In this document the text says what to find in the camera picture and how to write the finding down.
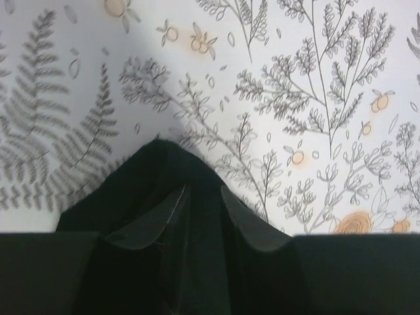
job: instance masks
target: wallpaper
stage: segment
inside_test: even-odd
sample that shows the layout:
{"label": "wallpaper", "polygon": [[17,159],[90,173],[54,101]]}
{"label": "wallpaper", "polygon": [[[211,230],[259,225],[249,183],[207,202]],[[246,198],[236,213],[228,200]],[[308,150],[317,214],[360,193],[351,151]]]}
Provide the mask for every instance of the wallpaper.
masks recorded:
{"label": "wallpaper", "polygon": [[288,234],[420,231],[418,12],[0,0],[0,230],[54,230],[159,137]]}

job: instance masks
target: orange fruit illustration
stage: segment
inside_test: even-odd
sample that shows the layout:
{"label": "orange fruit illustration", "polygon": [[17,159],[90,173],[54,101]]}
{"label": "orange fruit illustration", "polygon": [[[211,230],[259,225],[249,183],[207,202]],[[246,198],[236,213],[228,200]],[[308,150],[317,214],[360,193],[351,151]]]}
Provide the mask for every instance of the orange fruit illustration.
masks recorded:
{"label": "orange fruit illustration", "polygon": [[372,90],[378,97],[371,103],[372,112],[377,113],[380,110],[387,108],[389,103],[389,95],[394,95],[394,91],[387,91],[384,94],[378,90]]}
{"label": "orange fruit illustration", "polygon": [[207,51],[209,51],[209,46],[207,46],[206,43],[202,43],[201,47],[199,48],[198,52],[200,54],[205,54]]}
{"label": "orange fruit illustration", "polygon": [[305,158],[305,155],[303,154],[303,151],[296,151],[291,157],[291,162],[294,165],[299,165],[300,163],[303,162],[304,158]]}
{"label": "orange fruit illustration", "polygon": [[176,41],[178,39],[178,35],[178,30],[172,26],[166,31],[166,38],[168,41]]}
{"label": "orange fruit illustration", "polygon": [[201,41],[197,38],[193,39],[193,41],[191,42],[191,49],[193,51],[198,51],[199,49],[201,49]]}
{"label": "orange fruit illustration", "polygon": [[364,136],[367,136],[372,131],[371,125],[365,125],[362,129],[362,133]]}
{"label": "orange fruit illustration", "polygon": [[407,219],[395,222],[394,226],[392,227],[392,232],[407,232],[410,228],[410,222]]}
{"label": "orange fruit illustration", "polygon": [[127,3],[125,0],[105,0],[105,11],[114,18],[119,18],[125,12]]}

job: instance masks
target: dark green cloth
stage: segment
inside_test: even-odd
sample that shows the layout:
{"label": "dark green cloth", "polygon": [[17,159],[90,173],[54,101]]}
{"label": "dark green cloth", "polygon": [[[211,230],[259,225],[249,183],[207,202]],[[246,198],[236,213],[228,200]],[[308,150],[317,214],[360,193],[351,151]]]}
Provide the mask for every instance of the dark green cloth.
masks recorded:
{"label": "dark green cloth", "polygon": [[63,213],[56,230],[108,235],[184,184],[191,187],[191,213],[181,314],[229,315],[220,223],[224,183],[172,142],[154,140],[142,147],[98,190]]}

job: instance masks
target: black object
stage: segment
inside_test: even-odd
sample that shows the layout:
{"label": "black object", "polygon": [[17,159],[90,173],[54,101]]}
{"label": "black object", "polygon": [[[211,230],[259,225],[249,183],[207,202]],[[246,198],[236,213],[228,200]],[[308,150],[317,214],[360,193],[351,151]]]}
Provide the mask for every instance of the black object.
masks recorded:
{"label": "black object", "polygon": [[177,314],[189,187],[105,238],[98,232],[0,237],[0,314]]}
{"label": "black object", "polygon": [[190,187],[190,220],[179,314],[229,315],[220,224],[223,181],[200,158],[175,143],[154,140],[143,146],[98,190],[63,213],[57,231],[97,231],[105,237],[183,185]]}
{"label": "black object", "polygon": [[290,238],[222,195],[232,315],[420,314],[418,235]]}
{"label": "black object", "polygon": [[420,314],[420,239],[291,238],[155,140],[62,214],[0,236],[0,314]]}

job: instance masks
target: orange flower illustration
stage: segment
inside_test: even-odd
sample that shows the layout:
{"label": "orange flower illustration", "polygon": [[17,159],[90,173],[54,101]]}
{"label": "orange flower illustration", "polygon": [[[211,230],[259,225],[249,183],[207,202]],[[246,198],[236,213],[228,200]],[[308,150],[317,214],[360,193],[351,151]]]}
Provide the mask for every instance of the orange flower illustration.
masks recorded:
{"label": "orange flower illustration", "polygon": [[392,233],[407,232],[410,229],[410,222],[407,219],[395,222],[392,227]]}
{"label": "orange flower illustration", "polygon": [[334,229],[338,234],[364,234],[371,229],[370,217],[366,212],[359,211],[346,216]]}

